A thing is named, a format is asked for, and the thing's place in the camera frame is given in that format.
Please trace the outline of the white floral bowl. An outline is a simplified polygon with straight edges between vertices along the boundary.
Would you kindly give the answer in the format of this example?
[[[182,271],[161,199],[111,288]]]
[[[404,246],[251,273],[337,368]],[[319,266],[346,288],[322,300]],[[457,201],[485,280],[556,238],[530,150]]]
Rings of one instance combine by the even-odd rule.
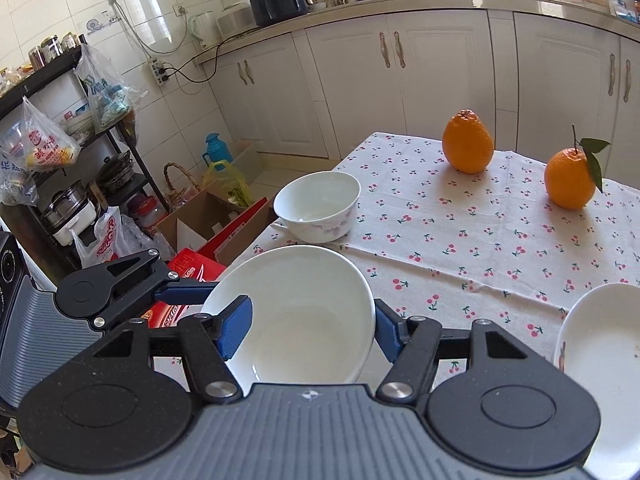
[[[348,259],[318,246],[271,249],[228,272],[202,311],[218,314],[240,295],[252,302],[252,325],[227,365],[244,393],[256,382],[356,382],[371,350],[375,306]]]
[[[326,244],[354,227],[360,194],[361,185],[351,174],[318,171],[285,185],[273,209],[293,236],[307,244]]]

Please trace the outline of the white deep plate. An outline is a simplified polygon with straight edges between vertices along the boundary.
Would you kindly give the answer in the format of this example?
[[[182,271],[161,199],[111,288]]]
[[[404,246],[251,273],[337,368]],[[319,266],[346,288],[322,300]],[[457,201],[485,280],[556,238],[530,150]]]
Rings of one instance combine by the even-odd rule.
[[[585,468],[598,479],[639,477],[639,289],[604,284],[586,292],[560,329],[554,364],[596,400],[601,427]]]

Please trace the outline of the red printed carton box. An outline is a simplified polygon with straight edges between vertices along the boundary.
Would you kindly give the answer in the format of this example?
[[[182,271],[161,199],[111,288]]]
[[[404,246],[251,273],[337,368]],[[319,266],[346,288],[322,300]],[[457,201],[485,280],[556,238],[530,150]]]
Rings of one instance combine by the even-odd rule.
[[[178,274],[180,281],[193,283],[216,282],[226,267],[199,252],[186,248],[168,263],[168,269]],[[151,328],[175,326],[180,318],[201,311],[202,304],[164,304],[157,301],[143,317]]]

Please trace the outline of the brown cardboard box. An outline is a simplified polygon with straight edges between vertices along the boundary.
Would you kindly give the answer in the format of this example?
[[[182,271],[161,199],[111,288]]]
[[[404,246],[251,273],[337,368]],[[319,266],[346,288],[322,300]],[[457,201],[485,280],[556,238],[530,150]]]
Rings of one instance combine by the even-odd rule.
[[[191,249],[230,266],[276,219],[268,198],[241,208],[205,190],[156,227],[175,252]]]

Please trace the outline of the wicker basket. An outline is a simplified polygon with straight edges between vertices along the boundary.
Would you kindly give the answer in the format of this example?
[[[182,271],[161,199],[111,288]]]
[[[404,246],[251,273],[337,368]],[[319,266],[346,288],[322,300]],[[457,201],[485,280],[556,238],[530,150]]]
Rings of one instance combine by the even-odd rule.
[[[170,177],[170,172],[173,169],[181,174],[181,177],[176,182],[171,180]],[[191,174],[191,171],[176,162],[168,162],[163,168],[163,175],[167,186],[165,197],[171,211],[175,211],[189,203],[202,190],[201,185]]]

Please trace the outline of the cherry print tablecloth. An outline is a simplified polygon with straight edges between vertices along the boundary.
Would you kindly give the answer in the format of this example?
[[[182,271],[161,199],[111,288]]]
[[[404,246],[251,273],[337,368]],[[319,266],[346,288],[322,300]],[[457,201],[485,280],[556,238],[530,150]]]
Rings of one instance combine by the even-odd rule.
[[[544,165],[497,152],[470,176],[435,140],[371,134],[334,170],[361,185],[354,227],[335,242],[307,244],[277,219],[216,282],[271,249],[309,245],[353,263],[403,318],[423,315],[466,330],[499,325],[554,364],[570,309],[594,288],[639,288],[639,194],[605,181],[585,208],[552,204]],[[376,387],[388,363],[374,337],[356,382]]]

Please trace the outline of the blue thermos jug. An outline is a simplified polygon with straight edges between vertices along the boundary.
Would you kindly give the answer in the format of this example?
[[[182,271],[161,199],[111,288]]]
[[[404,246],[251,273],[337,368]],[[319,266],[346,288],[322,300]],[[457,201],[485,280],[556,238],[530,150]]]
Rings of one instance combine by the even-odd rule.
[[[216,171],[224,170],[224,164],[231,164],[233,156],[228,145],[221,139],[219,133],[209,133],[205,139],[205,152],[202,159],[207,166],[213,166]]]

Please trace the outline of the bumpy orange without leaf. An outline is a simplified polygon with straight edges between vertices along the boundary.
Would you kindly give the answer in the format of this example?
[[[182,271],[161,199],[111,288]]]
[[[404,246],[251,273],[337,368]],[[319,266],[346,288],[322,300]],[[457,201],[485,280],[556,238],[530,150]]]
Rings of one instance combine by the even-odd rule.
[[[491,162],[495,144],[477,114],[460,110],[442,134],[442,151],[454,169],[464,174],[479,174]]]

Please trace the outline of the white power strip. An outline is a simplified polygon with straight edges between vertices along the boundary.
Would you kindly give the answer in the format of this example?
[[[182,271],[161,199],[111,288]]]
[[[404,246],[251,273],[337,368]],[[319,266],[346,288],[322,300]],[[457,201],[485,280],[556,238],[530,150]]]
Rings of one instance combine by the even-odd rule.
[[[149,58],[148,66],[159,87],[163,87],[163,85],[166,84],[174,71],[174,68],[169,63],[161,61],[158,58]]]

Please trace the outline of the orange with green leaf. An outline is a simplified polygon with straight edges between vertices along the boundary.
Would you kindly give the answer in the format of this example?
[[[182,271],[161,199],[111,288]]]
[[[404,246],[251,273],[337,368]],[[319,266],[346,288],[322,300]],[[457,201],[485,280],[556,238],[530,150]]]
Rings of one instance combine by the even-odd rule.
[[[597,154],[611,143],[596,138],[578,139],[572,126],[573,144],[554,154],[544,170],[547,195],[567,210],[585,208],[596,191],[603,192],[602,167]]]

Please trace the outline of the white electric kettle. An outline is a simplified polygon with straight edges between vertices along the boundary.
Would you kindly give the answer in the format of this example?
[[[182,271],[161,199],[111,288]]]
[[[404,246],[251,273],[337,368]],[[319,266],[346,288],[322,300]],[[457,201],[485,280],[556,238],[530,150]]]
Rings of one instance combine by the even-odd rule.
[[[217,18],[213,11],[191,16],[188,21],[188,27],[191,36],[201,50],[215,47],[220,41]]]

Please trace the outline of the white rice cooker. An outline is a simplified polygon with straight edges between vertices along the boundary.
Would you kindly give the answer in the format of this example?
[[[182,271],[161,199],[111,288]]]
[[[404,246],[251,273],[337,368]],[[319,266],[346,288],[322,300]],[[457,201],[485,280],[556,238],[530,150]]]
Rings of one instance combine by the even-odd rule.
[[[257,28],[252,8],[245,0],[224,8],[218,15],[217,26],[223,40],[243,35]]]

